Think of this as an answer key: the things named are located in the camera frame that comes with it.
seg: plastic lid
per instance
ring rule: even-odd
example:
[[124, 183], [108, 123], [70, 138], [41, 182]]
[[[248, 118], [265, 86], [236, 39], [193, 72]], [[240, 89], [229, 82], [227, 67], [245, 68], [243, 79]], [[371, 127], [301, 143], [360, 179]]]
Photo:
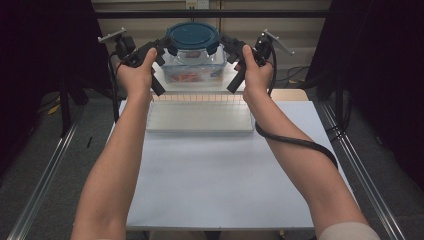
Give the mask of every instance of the plastic lid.
[[174, 40], [174, 48], [180, 50], [198, 50], [217, 47], [218, 31], [209, 24], [188, 22], [172, 26], [166, 35]]

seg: finger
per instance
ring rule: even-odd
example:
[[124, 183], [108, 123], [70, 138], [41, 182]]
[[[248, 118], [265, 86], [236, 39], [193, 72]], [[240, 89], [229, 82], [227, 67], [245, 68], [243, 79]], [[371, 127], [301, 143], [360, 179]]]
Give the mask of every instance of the finger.
[[243, 56], [244, 56], [244, 61], [246, 62], [247, 68], [258, 67], [258, 65], [255, 62], [255, 59], [253, 58], [252, 48], [250, 48], [249, 45], [243, 46]]
[[146, 57], [144, 58], [143, 67], [150, 69], [152, 68], [153, 63], [156, 60], [157, 51], [155, 48], [149, 49], [149, 51], [146, 54]]

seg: wall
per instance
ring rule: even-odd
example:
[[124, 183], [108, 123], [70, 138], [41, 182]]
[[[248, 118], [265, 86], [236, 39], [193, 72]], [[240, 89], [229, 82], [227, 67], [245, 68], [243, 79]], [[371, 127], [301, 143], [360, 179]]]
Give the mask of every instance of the wall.
[[[174, 1], [148, 0], [92, 0], [95, 10], [170, 10], [185, 9], [186, 3]], [[209, 0], [210, 9], [228, 10], [327, 10], [331, 0], [283, 0], [283, 1], [252, 1], [252, 0]], [[116, 32], [124, 27], [137, 46], [148, 41], [163, 37], [167, 28], [186, 19], [99, 19], [103, 35]], [[320, 37], [325, 19], [322, 18], [226, 18], [226, 19], [195, 19], [215, 26], [219, 31], [254, 45], [256, 38], [264, 30], [279, 36], [283, 43], [296, 51], [292, 57], [279, 52], [278, 68], [288, 69], [294, 66], [310, 65], [312, 56]]]

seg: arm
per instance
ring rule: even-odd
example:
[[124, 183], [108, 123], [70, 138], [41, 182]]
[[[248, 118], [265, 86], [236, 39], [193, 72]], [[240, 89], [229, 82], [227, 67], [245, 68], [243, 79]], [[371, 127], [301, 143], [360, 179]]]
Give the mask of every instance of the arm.
[[125, 239], [126, 221], [141, 163], [151, 100], [151, 49], [143, 65], [121, 65], [127, 104], [81, 193], [71, 239]]
[[[312, 141], [294, 125], [267, 94], [272, 66], [259, 68], [250, 47], [243, 48], [247, 64], [243, 98], [258, 125], [266, 132]], [[305, 147], [267, 139], [274, 156], [305, 198], [316, 235], [336, 223], [368, 224], [332, 162], [322, 153]]]

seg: white table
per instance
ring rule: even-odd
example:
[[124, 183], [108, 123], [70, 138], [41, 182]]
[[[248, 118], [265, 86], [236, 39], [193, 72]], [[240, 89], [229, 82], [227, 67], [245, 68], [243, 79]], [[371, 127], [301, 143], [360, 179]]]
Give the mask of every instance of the white table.
[[[312, 102], [277, 103], [333, 152]], [[311, 227], [304, 199], [256, 132], [146, 134], [128, 230]]]

